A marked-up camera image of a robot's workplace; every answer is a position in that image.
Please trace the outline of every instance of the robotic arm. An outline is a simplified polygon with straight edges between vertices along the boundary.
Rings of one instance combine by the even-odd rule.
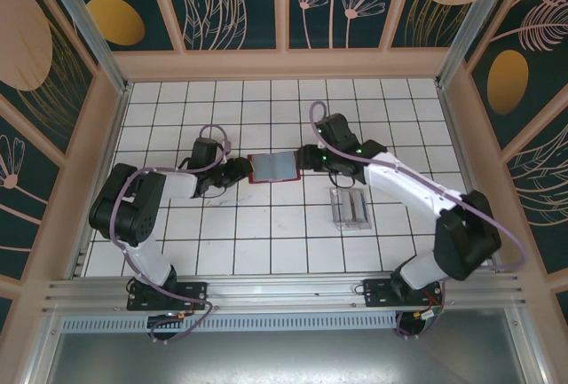
[[[322,145],[306,145],[296,153],[299,168],[349,176],[362,184],[387,192],[409,208],[436,222],[431,252],[416,255],[391,274],[390,287],[404,302],[415,291],[444,278],[466,279],[484,260],[501,247],[499,233],[469,211],[440,196],[434,185],[472,207],[492,216],[487,198],[480,192],[459,194],[422,176],[402,164],[386,147],[373,140],[360,144],[341,114],[332,114],[316,124],[321,136],[335,149],[350,155],[393,164],[393,168],[348,160]]]

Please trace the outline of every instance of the metal bar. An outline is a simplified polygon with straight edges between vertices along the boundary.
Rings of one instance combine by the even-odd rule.
[[[124,90],[124,82],[126,79],[122,75],[118,64],[114,60],[113,53],[110,51],[107,42],[100,34],[97,24],[92,19],[91,14],[87,11],[83,0],[61,0],[67,12],[73,18],[73,21],[83,34],[83,37],[91,51],[99,61],[100,65],[105,69],[108,78],[114,87],[122,92]]]
[[[80,231],[77,233],[78,238],[76,238],[73,255],[71,256],[72,261],[67,266],[66,276],[71,279],[75,275],[75,269],[77,265],[77,258],[80,254],[80,250],[87,247],[90,236],[92,234],[92,228],[89,226],[87,217],[89,216],[89,210],[95,198],[97,197],[100,189],[107,180],[108,170],[112,165],[114,147],[116,146],[116,141],[121,131],[122,119],[126,113],[126,107],[130,101],[130,95],[132,94],[132,85],[129,84],[124,92],[120,95],[118,101],[114,106],[114,119],[111,123],[110,130],[108,131],[108,136],[106,138],[105,144],[103,146],[103,155],[100,158],[99,165],[97,166],[97,178],[94,179],[91,189],[89,190],[89,196],[85,202],[84,212],[83,212],[83,225]]]
[[[475,0],[468,10],[438,72],[439,86],[444,89],[452,81],[477,33],[485,23],[497,0]]]
[[[208,297],[216,314],[366,311],[354,292],[366,278],[389,273],[346,273],[328,276],[200,277],[209,283]],[[81,278],[52,282],[44,314],[124,314],[128,279]],[[512,273],[474,273],[465,282],[446,284],[448,309],[502,308],[522,305],[525,298]],[[416,310],[419,306],[401,310]],[[374,310],[392,310],[382,308]]]

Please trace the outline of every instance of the black mounting bracket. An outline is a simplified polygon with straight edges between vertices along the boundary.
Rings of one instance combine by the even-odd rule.
[[[442,303],[442,291],[438,282],[425,286],[421,291],[410,293],[406,301],[400,298],[391,289],[391,280],[366,279],[363,281],[363,296],[367,307],[425,307],[430,306],[430,294],[439,304]]]
[[[182,302],[175,298],[157,293],[148,286],[134,280],[129,287],[128,311],[185,311],[185,310],[205,310],[204,304]],[[177,282],[172,288],[173,294],[181,295],[186,298],[207,300],[207,282]]]

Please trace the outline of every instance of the metal frame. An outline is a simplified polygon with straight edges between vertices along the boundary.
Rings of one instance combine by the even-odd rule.
[[[63,3],[65,9],[73,18],[73,22],[77,25],[79,31],[81,31],[81,34],[89,47],[91,47],[91,51],[100,65],[105,69],[111,83],[119,92],[122,92],[125,87],[126,79],[114,60],[113,53],[110,51],[107,42],[100,34],[97,24],[87,11],[84,1],[61,0],[61,3]]]
[[[438,72],[438,84],[442,89],[452,81],[455,71],[496,3],[497,0],[476,0],[469,8]]]

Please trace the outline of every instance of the purple cable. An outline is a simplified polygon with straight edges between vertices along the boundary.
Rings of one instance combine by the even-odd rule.
[[[191,325],[189,328],[187,328],[185,331],[183,331],[182,333],[177,333],[176,335],[174,335],[172,338],[170,338],[169,340],[166,341],[162,341],[162,340],[158,340],[155,335],[154,335],[154,331],[155,329],[160,326],[160,325],[164,325],[167,323],[172,323],[172,322],[179,322],[182,319],[166,319],[166,320],[162,320],[156,324],[154,324],[154,326],[152,326],[152,329],[150,330],[150,337],[152,338],[153,342],[160,342],[163,345],[168,344],[169,342],[174,342],[177,341],[183,337],[185,337],[186,335],[188,335],[193,329],[195,329],[197,326],[200,325],[200,323],[209,315],[209,313],[211,313],[211,311],[213,310],[213,304],[211,304],[211,302],[208,302],[206,300],[200,300],[197,298],[189,298],[189,297],[183,297],[181,295],[177,295],[177,294],[173,294],[170,291],[166,291],[165,289],[163,289],[162,287],[156,285],[154,282],[152,282],[152,280],[150,280],[150,278],[148,278],[146,275],[144,275],[139,269],[138,267],[136,267],[136,265],[132,262],[132,260],[130,259],[130,256],[128,255],[128,252],[126,252],[123,249],[123,245],[121,242],[119,242],[119,240],[116,238],[116,233],[114,232],[114,227],[116,226],[116,216],[118,215],[118,208],[121,205],[122,202],[122,198],[124,197],[124,195],[126,194],[126,191],[128,191],[128,188],[130,187],[130,185],[132,184],[132,182],[136,179],[136,177],[140,176],[141,174],[144,174],[146,172],[150,172],[150,171],[161,171],[161,172],[168,172],[168,173],[185,173],[185,174],[195,174],[195,173],[202,173],[205,171],[208,171],[210,169],[212,169],[213,167],[215,167],[219,162],[221,162],[223,160],[223,158],[231,151],[231,142],[229,142],[229,138],[227,136],[226,131],[221,128],[218,125],[215,124],[210,124],[210,125],[206,125],[204,126],[200,133],[199,136],[201,137],[201,135],[203,134],[203,131],[207,128],[215,128],[215,129],[219,129],[221,131],[221,133],[223,134],[223,140],[224,140],[224,146],[223,146],[223,154],[221,156],[219,156],[215,162],[213,162],[211,165],[208,165],[207,167],[204,168],[198,168],[198,169],[177,169],[177,168],[169,168],[169,167],[157,167],[157,168],[151,168],[151,167],[146,167],[146,168],[141,168],[137,171],[135,171],[127,180],[126,183],[124,183],[124,186],[122,187],[122,189],[119,191],[118,196],[116,197],[116,202],[113,205],[113,211],[110,215],[110,224],[109,224],[109,236],[110,236],[110,240],[121,249],[122,253],[124,254],[124,257],[126,259],[126,263],[130,266],[130,268],[134,271],[134,273],[138,276],[141,277],[142,279],[145,280],[145,282],[151,286],[153,289],[155,289],[156,291],[158,291],[159,293],[162,293],[164,295],[167,295],[168,297],[171,298],[175,298],[176,300],[181,300],[182,302],[190,302],[192,304],[203,304],[205,306],[208,307],[207,311],[205,313],[203,313],[203,315],[201,315],[201,317],[199,319],[197,319],[195,321],[195,323],[193,325]]]
[[[516,269],[519,269],[520,267],[522,267],[523,265],[525,265],[526,251],[525,251],[525,247],[523,246],[521,241],[509,229],[507,229],[502,224],[497,223],[495,220],[493,220],[490,216],[488,216],[484,212],[479,211],[477,208],[473,208],[471,205],[468,205],[465,202],[463,202],[462,200],[450,195],[449,193],[446,193],[443,189],[440,189],[437,185],[431,183],[424,176],[420,175],[419,173],[416,173],[415,171],[411,170],[410,168],[407,168],[406,166],[404,166],[402,164],[397,166],[397,165],[391,164],[390,162],[387,162],[387,161],[368,160],[367,158],[360,158],[359,156],[349,155],[348,153],[343,153],[340,150],[335,149],[318,132],[318,128],[316,127],[316,121],[313,117],[313,111],[314,111],[316,106],[321,106],[323,108],[323,117],[322,118],[327,116],[327,107],[326,107],[325,103],[323,103],[321,100],[318,100],[317,102],[313,102],[312,105],[310,106],[310,124],[312,125],[312,129],[313,129],[316,137],[318,138],[318,140],[330,152],[333,152],[336,155],[344,157],[347,160],[363,162],[363,163],[366,163],[366,164],[375,164],[375,165],[379,165],[381,167],[391,168],[391,169],[394,169],[395,172],[401,172],[402,174],[405,174],[409,177],[412,177],[418,183],[421,183],[424,186],[428,187],[429,189],[431,189],[432,191],[434,191],[435,193],[437,193],[441,197],[444,197],[447,200],[452,201],[454,204],[456,204],[456,205],[460,206],[461,208],[469,211],[471,214],[478,216],[479,218],[481,218],[482,220],[485,220],[486,222],[488,222],[490,225],[492,225],[496,229],[505,233],[513,242],[515,242],[515,244],[517,244],[518,249],[521,251],[522,259],[519,262],[511,263],[511,264],[493,265],[493,266],[479,266],[478,267],[479,269],[482,269],[482,270],[516,270]]]

